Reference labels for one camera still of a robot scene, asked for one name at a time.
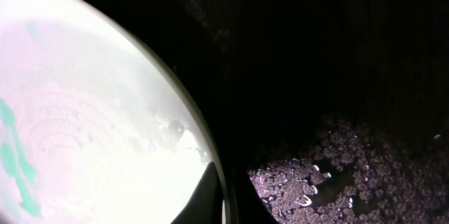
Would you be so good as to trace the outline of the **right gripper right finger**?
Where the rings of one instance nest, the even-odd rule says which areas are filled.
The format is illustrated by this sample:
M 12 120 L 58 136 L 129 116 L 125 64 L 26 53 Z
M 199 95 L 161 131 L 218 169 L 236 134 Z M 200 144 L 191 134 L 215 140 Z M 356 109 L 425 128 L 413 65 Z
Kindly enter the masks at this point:
M 234 169 L 234 197 L 238 221 L 242 224 L 277 224 L 260 199 L 249 175 Z

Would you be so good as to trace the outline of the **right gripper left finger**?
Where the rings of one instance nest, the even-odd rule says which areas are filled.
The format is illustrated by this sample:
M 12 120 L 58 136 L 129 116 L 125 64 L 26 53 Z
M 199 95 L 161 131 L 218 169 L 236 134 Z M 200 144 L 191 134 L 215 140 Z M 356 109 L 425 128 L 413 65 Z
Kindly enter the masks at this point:
M 222 224 L 223 193 L 217 169 L 209 163 L 187 205 L 172 224 Z

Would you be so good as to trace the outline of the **mint plate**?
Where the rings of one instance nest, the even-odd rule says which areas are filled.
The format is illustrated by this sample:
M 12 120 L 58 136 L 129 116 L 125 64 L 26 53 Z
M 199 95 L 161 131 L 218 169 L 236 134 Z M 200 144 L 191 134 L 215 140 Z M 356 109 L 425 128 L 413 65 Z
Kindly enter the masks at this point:
M 213 162 L 197 106 L 82 0 L 1 0 L 1 222 L 172 223 Z

